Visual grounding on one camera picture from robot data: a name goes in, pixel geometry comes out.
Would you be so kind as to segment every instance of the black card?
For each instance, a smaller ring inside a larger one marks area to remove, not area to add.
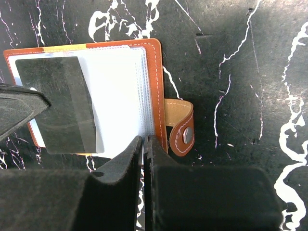
[[[77,57],[17,60],[23,86],[42,92],[51,107],[35,119],[50,154],[96,152],[91,97]]]

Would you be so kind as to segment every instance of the orange leather edge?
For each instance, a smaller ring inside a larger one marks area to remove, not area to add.
[[[37,47],[37,48],[6,50],[6,51],[3,52],[6,64],[7,64],[8,68],[9,68],[10,73],[11,73],[12,81],[13,81],[13,83],[15,85],[16,85],[16,82],[15,82],[15,79],[13,77],[13,73],[12,73],[12,70],[11,70],[11,65],[9,63],[9,56],[20,55],[20,54],[34,54],[34,53],[44,53],[44,49],[42,47]],[[31,134],[31,137],[32,137],[34,145],[39,147],[39,145],[37,143],[37,140],[35,139],[35,136],[33,134],[33,130],[31,128],[31,126],[30,126],[30,123],[28,123],[27,126],[29,128],[29,131],[30,131],[30,134]]]
[[[185,156],[194,144],[193,104],[188,101],[165,99],[165,107],[168,107],[166,111],[170,114],[166,115],[167,125],[172,127],[175,125],[169,138],[170,147],[177,156]],[[178,123],[174,121],[176,116],[172,116],[172,114],[176,113],[185,115]],[[185,144],[183,133],[188,127],[192,129],[193,137],[189,143]]]
[[[125,41],[111,41],[111,42],[100,42],[100,43],[88,43],[86,48],[99,48],[99,47],[110,47],[110,46],[140,46],[144,47],[147,55],[147,64],[150,77],[150,88],[152,107],[154,115],[155,134],[158,140],[161,142],[162,148],[168,152],[167,148],[167,129],[165,123],[165,107],[164,107],[164,80],[163,80],[163,67],[162,67],[162,51],[161,44],[155,38],[146,38],[138,40],[125,40]],[[44,48],[28,48],[28,49],[16,49],[6,50],[3,52],[6,59],[6,63],[9,67],[12,79],[13,74],[11,66],[8,62],[8,57],[11,55],[20,54],[32,54],[32,53],[43,53]],[[33,142],[38,146],[36,139],[33,135],[31,126],[28,124]]]

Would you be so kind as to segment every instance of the black marble surface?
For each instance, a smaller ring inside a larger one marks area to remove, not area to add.
[[[7,0],[0,12],[2,51],[159,39],[165,97],[191,101],[195,111],[193,150],[171,155],[186,165],[264,169],[287,209],[282,229],[308,229],[308,2]],[[3,57],[0,77],[11,83]],[[1,168],[93,170],[106,161],[48,155],[26,127],[0,143]]]

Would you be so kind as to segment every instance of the black countertop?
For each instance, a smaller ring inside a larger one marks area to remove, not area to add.
[[[195,145],[172,157],[264,169],[287,209],[283,229],[305,231],[307,15],[302,0],[7,0],[0,49],[159,39],[165,97],[194,104]],[[0,81],[12,83],[3,56]],[[1,168],[94,170],[106,161],[49,155],[26,126],[0,143]]]

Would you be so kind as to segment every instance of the card holder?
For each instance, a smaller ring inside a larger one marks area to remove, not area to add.
[[[17,67],[18,62],[78,59],[92,104],[88,113],[93,114],[95,125],[93,129],[85,126],[86,133],[92,135],[91,141],[86,143],[95,146],[95,152],[93,149],[90,152],[86,151],[89,149],[80,149],[81,152],[64,153],[113,158],[136,135],[156,135],[167,152],[166,126],[173,127],[169,143],[176,155],[186,155],[194,144],[193,105],[187,101],[164,99],[161,45],[156,39],[7,50],[4,56],[14,83],[29,88],[31,86],[25,82],[25,75]],[[33,79],[38,78],[42,79],[39,73],[33,75]],[[46,134],[42,136],[41,125],[31,121],[28,126],[34,144],[46,147]],[[55,139],[52,143],[55,146],[58,141]]]

